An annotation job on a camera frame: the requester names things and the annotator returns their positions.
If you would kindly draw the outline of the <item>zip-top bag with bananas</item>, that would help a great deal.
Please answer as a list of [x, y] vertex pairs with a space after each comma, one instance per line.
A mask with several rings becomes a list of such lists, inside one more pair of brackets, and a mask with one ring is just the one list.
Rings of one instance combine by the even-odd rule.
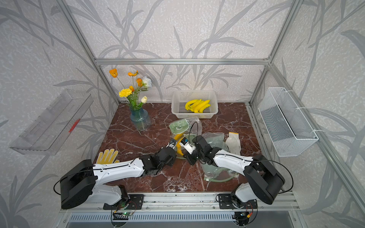
[[[206, 142], [212, 147], [219, 147], [226, 152], [229, 152], [229, 149], [224, 140], [224, 133], [204, 133], [202, 137], [206, 140]], [[238, 177], [239, 173], [234, 170], [228, 168], [227, 165], [222, 165], [222, 155], [218, 155], [219, 165], [215, 160], [213, 160], [212, 164], [202, 164], [201, 168], [204, 172], [203, 179], [208, 182], [226, 182], [233, 178]]]
[[[184, 133], [184, 137], [186, 137], [191, 143], [194, 137], [201, 135], [202, 133], [202, 122], [199, 118], [186, 118], [179, 119], [177, 121], [172, 122], [169, 125], [169, 128], [172, 133], [172, 138], [174, 138], [178, 134]], [[183, 155], [187, 151], [182, 147]], [[184, 159], [183, 156], [177, 154], [178, 159]]]

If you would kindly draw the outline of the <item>bag banana two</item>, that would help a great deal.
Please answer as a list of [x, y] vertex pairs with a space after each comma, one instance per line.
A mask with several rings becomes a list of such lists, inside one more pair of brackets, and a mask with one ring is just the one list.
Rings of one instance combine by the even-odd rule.
[[182, 133], [182, 134], [178, 134], [178, 135], [176, 135], [175, 137], [174, 137], [174, 139], [177, 141], [177, 143], [176, 143], [176, 152], [177, 152], [177, 154], [178, 155], [180, 155], [180, 156], [183, 156], [183, 153], [182, 153], [182, 147], [181, 147], [181, 145], [180, 145], [180, 142], [181, 142], [181, 140], [184, 138], [184, 133]]

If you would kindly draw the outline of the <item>yellow banana taken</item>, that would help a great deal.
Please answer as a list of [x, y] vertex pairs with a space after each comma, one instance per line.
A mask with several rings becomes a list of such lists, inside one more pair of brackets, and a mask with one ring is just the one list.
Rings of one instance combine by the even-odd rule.
[[187, 102], [186, 105], [185, 105], [185, 109], [186, 110], [191, 110], [191, 105], [195, 104], [198, 101], [199, 100], [191, 100], [191, 101]]
[[199, 105], [197, 105], [197, 106], [194, 108], [194, 112], [195, 112], [195, 113], [199, 113], [199, 112], [200, 112], [200, 110], [201, 110], [204, 106], [206, 106], [206, 105], [208, 105], [208, 104], [209, 104], [209, 102], [210, 102], [210, 100], [206, 100], [206, 101], [202, 101], [202, 102], [200, 102], [200, 103], [199, 103]]

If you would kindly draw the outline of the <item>bag banana one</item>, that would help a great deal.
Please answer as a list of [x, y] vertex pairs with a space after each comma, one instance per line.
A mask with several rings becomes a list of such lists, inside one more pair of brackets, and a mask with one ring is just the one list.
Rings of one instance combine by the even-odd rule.
[[202, 107], [199, 109], [199, 113], [203, 113], [203, 111], [204, 111], [206, 108], [210, 107], [210, 106], [211, 106], [210, 104], [205, 104], [204, 106], [202, 106]]

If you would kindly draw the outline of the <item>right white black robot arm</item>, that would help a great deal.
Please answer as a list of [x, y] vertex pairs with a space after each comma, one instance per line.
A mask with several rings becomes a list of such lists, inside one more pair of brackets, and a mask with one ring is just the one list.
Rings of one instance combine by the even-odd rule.
[[257, 199], [272, 205], [285, 184], [284, 177], [271, 164], [272, 160], [263, 155], [247, 157], [232, 154], [220, 147], [211, 147], [201, 135], [191, 142], [184, 137], [179, 145], [187, 151], [183, 156], [191, 165], [201, 161], [245, 176], [248, 183], [239, 185], [231, 192], [232, 203], [237, 208]]

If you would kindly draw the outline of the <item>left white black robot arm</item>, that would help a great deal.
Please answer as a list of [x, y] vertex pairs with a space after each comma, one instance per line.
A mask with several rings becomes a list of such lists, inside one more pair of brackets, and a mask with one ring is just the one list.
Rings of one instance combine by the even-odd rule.
[[124, 178], [156, 175], [176, 160], [173, 147], [167, 146], [155, 154], [113, 164], [93, 164], [83, 160], [60, 179], [61, 208], [75, 208], [83, 203], [114, 205], [122, 199], [122, 188], [106, 185]]

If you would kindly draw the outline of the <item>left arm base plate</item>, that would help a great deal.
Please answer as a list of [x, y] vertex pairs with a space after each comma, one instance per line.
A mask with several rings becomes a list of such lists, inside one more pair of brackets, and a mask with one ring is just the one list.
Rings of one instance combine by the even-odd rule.
[[117, 202], [114, 205], [108, 205], [104, 204], [103, 210], [141, 210], [143, 201], [144, 201], [144, 195], [143, 194], [130, 194], [129, 199], [121, 199], [119, 202]]

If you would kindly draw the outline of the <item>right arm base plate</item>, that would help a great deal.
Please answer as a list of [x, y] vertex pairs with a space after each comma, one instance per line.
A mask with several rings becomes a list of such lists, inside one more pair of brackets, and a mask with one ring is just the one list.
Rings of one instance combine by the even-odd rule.
[[255, 210], [258, 208], [257, 201], [249, 200], [247, 202], [241, 202], [237, 197], [232, 198], [230, 193], [220, 193], [216, 196], [216, 201], [219, 203], [219, 208], [222, 210], [227, 209], [240, 209], [240, 210]]

